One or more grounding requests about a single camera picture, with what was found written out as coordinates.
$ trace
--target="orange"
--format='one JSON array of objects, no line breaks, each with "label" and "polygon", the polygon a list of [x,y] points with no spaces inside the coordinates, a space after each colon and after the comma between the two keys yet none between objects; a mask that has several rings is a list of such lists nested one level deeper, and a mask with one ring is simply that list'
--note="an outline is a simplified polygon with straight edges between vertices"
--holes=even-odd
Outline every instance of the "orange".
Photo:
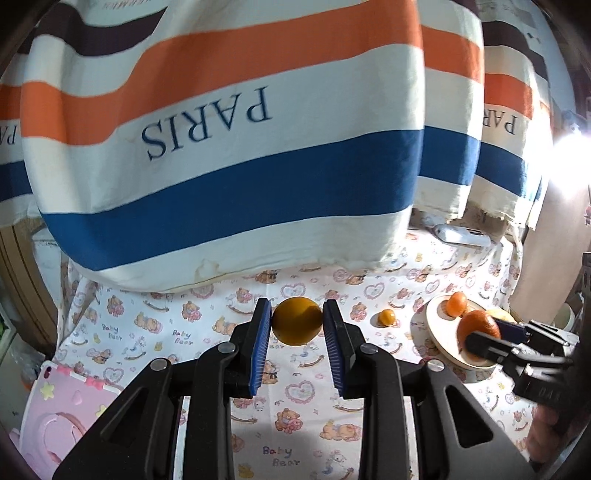
[{"label": "orange", "polygon": [[457,325],[457,342],[460,349],[465,347],[466,337],[472,332],[482,332],[495,338],[501,338],[499,326],[484,310],[472,310],[466,313]]},{"label": "orange", "polygon": [[271,328],[286,345],[300,346],[311,341],[322,327],[322,310],[312,300],[293,297],[282,301],[273,312]]},{"label": "orange", "polygon": [[445,311],[450,317],[459,317],[464,313],[467,305],[468,299],[466,296],[461,291],[457,291],[449,297],[449,300],[445,304]]},{"label": "orange", "polygon": [[390,309],[382,310],[381,312],[379,312],[378,321],[382,325],[389,327],[390,325],[394,325],[394,323],[396,322],[396,314],[393,310]]}]

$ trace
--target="table surface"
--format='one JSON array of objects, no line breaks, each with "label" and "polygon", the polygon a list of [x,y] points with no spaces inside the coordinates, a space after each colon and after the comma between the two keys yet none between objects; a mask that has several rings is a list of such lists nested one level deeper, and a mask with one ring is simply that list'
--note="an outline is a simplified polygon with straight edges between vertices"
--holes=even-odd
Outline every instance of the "table surface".
[{"label": "table surface", "polygon": [[[182,293],[150,294],[112,290],[64,266],[68,313],[62,324],[65,340],[54,361],[123,388],[154,358],[191,360],[228,340],[235,325],[249,320],[260,297],[274,306],[293,296],[318,304],[335,299],[346,322],[359,325],[368,342],[396,358],[414,363],[441,358],[527,457],[525,437],[534,405],[513,395],[512,381],[498,367],[471,372],[451,364],[429,338],[425,317],[431,298],[456,290],[485,307],[506,306],[520,264],[505,239],[490,248],[451,246],[417,230],[407,233],[401,255],[384,273],[305,265]],[[376,321],[384,308],[395,309],[397,322],[391,327]],[[187,406],[186,401],[178,478]],[[232,401],[237,478],[357,478],[362,406],[362,400],[342,400],[333,388],[322,338],[289,347],[271,335],[257,396]],[[411,458],[416,475],[412,452]]]}]

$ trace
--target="wooden plate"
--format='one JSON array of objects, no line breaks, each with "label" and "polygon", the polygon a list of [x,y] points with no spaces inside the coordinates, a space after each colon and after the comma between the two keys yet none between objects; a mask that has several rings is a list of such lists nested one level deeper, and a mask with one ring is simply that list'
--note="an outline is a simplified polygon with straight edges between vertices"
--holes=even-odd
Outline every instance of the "wooden plate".
[{"label": "wooden plate", "polygon": [[[451,295],[439,295],[429,301],[427,305],[427,328],[431,338],[437,348],[443,355],[449,358],[453,363],[468,370],[490,370],[496,364],[482,359],[477,361],[466,356],[466,352],[460,352],[457,345],[457,326],[460,323],[460,317],[450,317],[445,312],[445,302]],[[482,305],[468,299],[468,308],[472,310],[486,310]]]}]

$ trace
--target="striped fabric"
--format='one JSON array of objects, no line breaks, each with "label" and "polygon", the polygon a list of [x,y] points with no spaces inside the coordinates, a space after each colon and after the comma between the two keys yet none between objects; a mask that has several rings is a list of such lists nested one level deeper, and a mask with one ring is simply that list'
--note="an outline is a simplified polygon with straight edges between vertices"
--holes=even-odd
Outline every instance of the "striped fabric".
[{"label": "striped fabric", "polygon": [[549,94],[521,24],[474,0],[168,3],[63,0],[0,82],[0,223],[33,192],[89,279],[379,268],[413,203],[535,224]]},{"label": "striped fabric", "polygon": [[477,0],[485,45],[482,145],[469,200],[535,227],[552,147],[548,72],[529,0]]},{"label": "striped fabric", "polygon": [[166,291],[391,261],[424,128],[412,0],[108,5],[52,9],[0,110],[85,276]]},{"label": "striped fabric", "polygon": [[[18,119],[26,60],[25,55],[16,54],[0,77],[0,227],[39,216],[25,168]],[[6,116],[3,109],[14,113]]]},{"label": "striped fabric", "polygon": [[460,218],[474,179],[484,99],[474,0],[418,0],[425,55],[423,155],[414,206]]}]

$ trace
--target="white stripe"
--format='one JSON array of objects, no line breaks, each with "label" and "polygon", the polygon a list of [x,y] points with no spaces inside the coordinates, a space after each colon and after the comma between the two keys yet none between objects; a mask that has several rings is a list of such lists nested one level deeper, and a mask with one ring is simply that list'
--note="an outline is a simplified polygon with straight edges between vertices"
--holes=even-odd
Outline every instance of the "white stripe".
[{"label": "white stripe", "polygon": [[484,45],[480,20],[467,8],[450,0],[418,0],[417,7],[422,25]]},{"label": "white stripe", "polygon": [[507,218],[523,225],[527,221],[534,202],[519,197],[494,183],[476,175],[468,197],[485,213],[497,218]]},{"label": "white stripe", "polygon": [[0,202],[0,228],[16,225],[25,218],[40,216],[31,193]]},{"label": "white stripe", "polygon": [[0,77],[0,85],[20,87],[24,78],[26,64],[27,55],[15,53],[7,69],[2,74],[2,77]]},{"label": "white stripe", "polygon": [[[264,86],[272,119],[255,124],[247,120],[246,110],[259,102],[255,89]],[[143,143],[144,127],[162,119],[164,134],[158,136],[170,139],[170,124],[164,119],[183,110],[198,119],[196,107],[218,99],[223,99],[222,107],[231,106],[230,96],[236,92],[241,96],[230,131],[208,106],[212,137],[193,143],[187,137],[190,124],[177,115],[184,148],[172,152],[168,140],[166,155],[150,161],[147,149],[154,147]],[[250,80],[185,100],[119,127],[100,145],[69,147],[26,138],[24,152],[43,212],[98,212],[253,158],[370,132],[422,129],[424,111],[423,51],[390,45],[353,59]]]},{"label": "white stripe", "polygon": [[468,134],[480,140],[484,86],[472,79],[425,69],[425,125]]},{"label": "white stripe", "polygon": [[531,88],[536,88],[536,75],[530,60],[520,51],[504,45],[484,47],[486,73],[510,75]]},{"label": "white stripe", "polygon": [[160,292],[306,263],[380,268],[398,254],[410,212],[281,223],[100,272],[77,268],[90,280],[123,290]]},{"label": "white stripe", "polygon": [[466,209],[469,193],[469,185],[419,177],[413,206],[422,212],[436,213],[446,219],[460,218]]},{"label": "white stripe", "polygon": [[535,74],[535,81],[538,88],[538,94],[540,95],[540,102],[542,102],[545,106],[550,109],[550,85],[548,81],[542,78],[537,73]]},{"label": "white stripe", "polygon": [[186,9],[191,10],[188,18],[181,19],[194,22],[198,31],[228,30],[231,28],[260,25],[263,23],[289,20],[291,18],[313,15],[337,8],[349,7],[363,2],[363,0],[62,0],[70,4],[81,13],[85,23],[103,27],[120,25],[122,23],[146,17],[170,5],[177,12],[175,16],[182,16]]},{"label": "white stripe", "polygon": [[[158,31],[165,29],[170,34],[148,37],[133,48],[112,55],[83,57],[59,38],[50,35],[37,37],[31,47],[30,56],[34,60],[39,59],[39,61],[30,61],[28,63],[25,81],[46,82],[70,95],[102,95],[117,90],[122,86],[129,78],[142,54],[149,47],[166,38],[196,31],[227,30],[272,21],[288,20],[335,8],[348,7],[360,3],[360,0],[329,0],[322,2],[321,5],[316,0],[299,2],[287,0],[234,0],[221,9],[216,0],[209,7],[212,11],[200,12],[200,9],[206,8],[206,5],[210,3],[211,0],[201,1],[198,4],[191,1],[185,6],[181,6],[180,2],[174,4],[170,8],[170,13],[167,10],[165,14],[169,24],[166,24],[163,18],[157,28]],[[116,12],[121,15],[128,9],[133,8],[127,7],[116,10]],[[190,14],[188,11],[182,13],[180,9],[190,9],[193,12]],[[196,23],[195,19],[199,15],[202,15],[203,18],[199,20],[200,23]],[[176,25],[177,22],[189,22],[190,28]]]},{"label": "white stripe", "polygon": [[61,38],[42,35],[31,46],[25,82],[45,82],[76,96],[109,93],[127,81],[147,44],[148,39],[113,55],[81,57]]},{"label": "white stripe", "polygon": [[176,0],[155,32],[165,38],[212,30],[261,25],[361,4],[363,0]]},{"label": "white stripe", "polygon": [[147,17],[166,8],[170,0],[61,0],[75,7],[87,25],[111,27]]},{"label": "white stripe", "polygon": [[[519,112],[502,105],[485,103],[484,110],[490,116],[489,120],[485,119],[490,126],[484,125],[482,127],[482,141],[504,148],[518,157],[526,157],[528,149],[533,147],[532,142],[539,140],[538,135],[534,133],[535,129],[531,126],[532,121]],[[505,129],[505,124],[507,122],[511,123],[513,117],[516,117],[515,135],[510,134]]]},{"label": "white stripe", "polygon": [[13,163],[23,160],[22,153],[22,137],[21,137],[21,121],[20,120],[4,120],[0,122],[0,165],[5,163]]}]

